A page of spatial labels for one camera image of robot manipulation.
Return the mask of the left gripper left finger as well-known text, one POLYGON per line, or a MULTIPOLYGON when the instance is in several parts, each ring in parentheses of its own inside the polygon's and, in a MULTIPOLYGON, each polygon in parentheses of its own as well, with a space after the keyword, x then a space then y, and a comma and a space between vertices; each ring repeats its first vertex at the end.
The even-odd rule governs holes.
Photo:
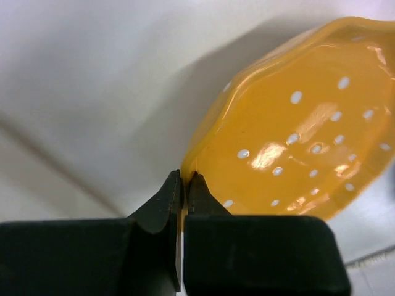
POLYGON ((130 216, 1 224, 2 295, 175 295, 181 178, 130 216))

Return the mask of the yellow dotted plate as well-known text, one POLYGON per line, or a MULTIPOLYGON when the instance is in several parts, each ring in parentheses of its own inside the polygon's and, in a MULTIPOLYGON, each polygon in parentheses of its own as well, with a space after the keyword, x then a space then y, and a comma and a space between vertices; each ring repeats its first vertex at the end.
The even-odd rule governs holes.
POLYGON ((329 220, 394 163, 394 22, 344 17, 237 73, 181 165, 234 215, 329 220))

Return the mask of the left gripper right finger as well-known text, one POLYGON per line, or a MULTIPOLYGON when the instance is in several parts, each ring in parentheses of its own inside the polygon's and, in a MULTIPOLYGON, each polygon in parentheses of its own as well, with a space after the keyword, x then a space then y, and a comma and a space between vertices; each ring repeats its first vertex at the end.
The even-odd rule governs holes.
POLYGON ((184 220, 188 295, 350 295, 335 235, 313 216, 232 215, 195 174, 184 220))

